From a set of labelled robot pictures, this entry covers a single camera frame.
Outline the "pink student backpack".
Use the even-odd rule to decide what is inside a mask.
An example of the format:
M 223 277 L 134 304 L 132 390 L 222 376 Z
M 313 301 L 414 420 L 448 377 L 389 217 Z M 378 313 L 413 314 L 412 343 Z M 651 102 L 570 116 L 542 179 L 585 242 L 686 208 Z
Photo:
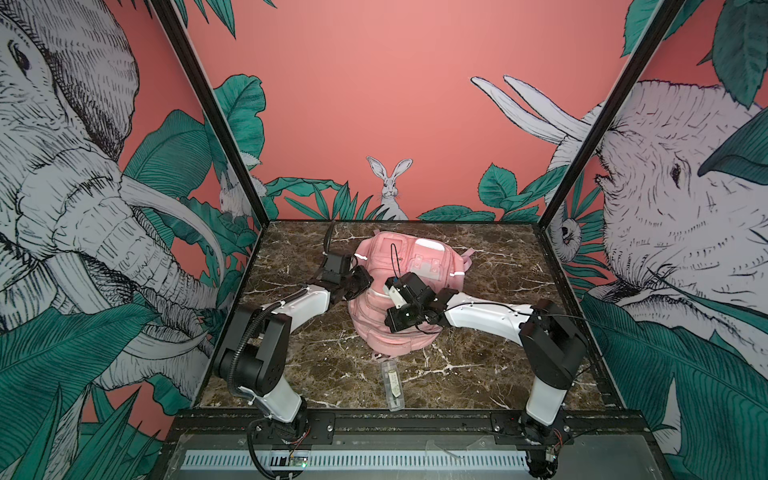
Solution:
M 358 335 L 377 354 L 399 357 L 431 344 L 442 332 L 423 317 L 437 294 L 463 289 L 473 249 L 403 233 L 377 231 L 355 251 L 371 285 L 348 302 Z

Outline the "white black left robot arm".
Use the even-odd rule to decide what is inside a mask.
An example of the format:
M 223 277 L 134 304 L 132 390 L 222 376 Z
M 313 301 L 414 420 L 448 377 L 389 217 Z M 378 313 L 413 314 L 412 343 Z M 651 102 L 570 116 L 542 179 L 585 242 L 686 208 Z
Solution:
M 285 442 L 296 442 L 310 429 L 307 402 L 285 379 L 290 335 L 339 301 L 364 293 L 373 278 L 362 266 L 321 278 L 291 295 L 259 308 L 238 306 L 219 342 L 212 373 L 226 382 L 234 398 L 256 406 Z

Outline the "clear plastic small case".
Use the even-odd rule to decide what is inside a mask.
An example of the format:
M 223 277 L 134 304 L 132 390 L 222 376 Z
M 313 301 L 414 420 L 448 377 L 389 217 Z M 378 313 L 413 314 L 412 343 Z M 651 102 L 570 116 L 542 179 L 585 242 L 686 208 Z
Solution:
M 405 398 L 396 360 L 386 360 L 380 364 L 380 367 L 388 409 L 390 411 L 404 409 Z

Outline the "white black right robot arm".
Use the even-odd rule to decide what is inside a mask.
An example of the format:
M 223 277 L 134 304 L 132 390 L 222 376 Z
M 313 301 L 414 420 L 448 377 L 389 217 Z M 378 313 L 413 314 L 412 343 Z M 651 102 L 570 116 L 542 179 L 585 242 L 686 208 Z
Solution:
M 506 304 L 445 288 L 416 295 L 387 287 L 394 306 L 385 324 L 399 332 L 423 323 L 473 329 L 520 345 L 534 373 L 534 382 L 520 415 L 523 434 L 533 444 L 564 441 L 556 425 L 563 401 L 587 354 L 587 340 L 575 318 L 548 299 L 533 305 Z

